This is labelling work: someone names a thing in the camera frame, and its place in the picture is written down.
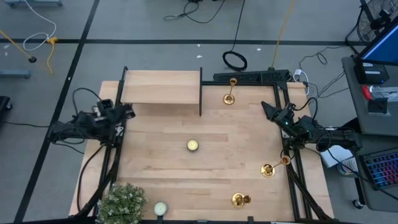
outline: black floor stripe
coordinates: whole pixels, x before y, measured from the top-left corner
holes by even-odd
[[[16,43],[23,43],[24,39],[14,39]],[[0,39],[0,43],[8,43],[7,39]],[[39,44],[42,39],[32,39],[29,43]],[[80,39],[59,39],[58,44],[79,44]],[[87,39],[85,44],[233,44],[234,40],[117,40],[117,39]],[[237,40],[236,44],[244,45],[275,45],[277,40]],[[353,46],[365,46],[367,42],[352,41]],[[307,46],[342,46],[344,41],[332,40],[281,40],[280,45]]]
[[[73,78],[73,74],[75,73],[77,64],[79,62],[81,51],[83,50],[83,46],[87,39],[88,31],[90,30],[91,24],[93,22],[94,15],[97,10],[99,1],[100,0],[94,0],[93,6],[91,7],[90,15],[88,16],[85,28],[83,30],[80,41],[78,43],[78,47],[75,52],[75,56],[73,57],[72,64],[70,65],[67,78],[65,79],[65,83],[63,84],[63,88],[62,88],[60,97],[58,99],[58,103],[55,107],[55,111],[54,111],[54,114],[51,119],[51,124],[58,121],[58,119],[60,117],[60,113],[61,113],[63,104],[65,102],[65,98],[67,97],[69,86],[70,86],[70,83]],[[25,189],[24,196],[21,200],[21,203],[19,204],[19,208],[18,208],[17,214],[15,216],[14,223],[20,223],[24,220],[27,207],[29,206],[30,199],[31,199],[33,191],[35,189],[35,185],[37,183],[37,179],[39,178],[40,171],[42,170],[42,167],[43,167],[45,156],[47,154],[47,151],[49,150],[50,141],[47,138],[48,134],[49,134],[49,131],[47,130],[46,137],[43,141],[43,145],[40,149],[39,156],[37,157],[32,174],[30,175],[30,179],[29,179],[29,182]]]

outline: gold candle holder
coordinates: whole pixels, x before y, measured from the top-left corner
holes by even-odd
[[[246,204],[251,202],[251,197],[243,195],[242,193],[236,193],[232,195],[232,205],[235,208],[243,208]]]
[[[279,165],[288,165],[290,164],[290,157],[289,156],[282,156],[282,159],[280,160],[280,162],[274,166],[269,165],[269,164],[264,164],[261,167],[261,174],[264,177],[270,178],[273,177],[275,175],[275,167],[279,166]]]
[[[225,94],[225,96],[223,97],[223,101],[226,105],[232,105],[235,102],[235,97],[231,93],[232,93],[232,88],[237,84],[237,82],[238,80],[236,78],[231,78],[229,80],[231,89],[229,91],[229,94]]]

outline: wooden board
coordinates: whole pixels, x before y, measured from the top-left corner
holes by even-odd
[[[116,89],[117,82],[103,82],[100,97],[114,98]],[[137,116],[127,122],[118,182],[146,190],[145,219],[156,219],[153,206],[165,201],[166,220],[294,220],[284,167],[279,166],[271,179],[260,173],[264,163],[279,161],[282,150],[278,127],[266,120],[260,105],[262,100],[275,103],[273,89],[236,86],[231,106],[222,102],[228,90],[203,86],[202,117],[193,105],[133,105]],[[289,95],[297,106],[306,101],[302,84],[289,83]],[[200,144],[197,152],[186,149],[192,138]],[[97,148],[98,142],[88,143],[83,163]],[[333,216],[320,158],[303,151],[302,160],[310,193]],[[102,161],[103,152],[87,167],[82,203],[98,185]],[[241,210],[234,208],[231,197],[236,192],[250,195],[252,202]],[[75,199],[71,214],[76,213]]]
[[[123,103],[199,104],[199,71],[128,70]]]

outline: wooden tabletop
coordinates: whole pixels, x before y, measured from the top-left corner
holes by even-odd
[[[103,82],[100,97],[114,100],[117,87],[118,82]],[[304,105],[303,85],[288,87],[291,102]],[[260,172],[263,164],[278,163],[282,150],[279,128],[266,119],[260,104],[275,103],[272,87],[236,86],[233,105],[223,103],[228,92],[228,86],[203,86],[202,117],[196,105],[133,104],[136,117],[127,121],[117,181],[145,189],[149,202],[144,219],[156,219],[154,204],[163,201],[169,206],[166,220],[294,220],[285,167],[277,167],[270,179]],[[297,119],[309,110],[295,114]],[[199,142],[197,151],[187,150],[189,139]],[[82,165],[98,148],[98,141],[88,142]],[[103,156],[104,150],[83,174],[82,205],[98,186]],[[319,156],[302,150],[302,163],[308,191],[332,217]],[[250,195],[251,203],[234,208],[236,192]],[[76,212],[75,194],[70,214]]]

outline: potted plant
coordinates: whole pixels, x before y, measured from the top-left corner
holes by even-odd
[[[142,220],[144,189],[131,184],[113,184],[108,194],[98,202],[98,221],[103,224],[137,224]]]

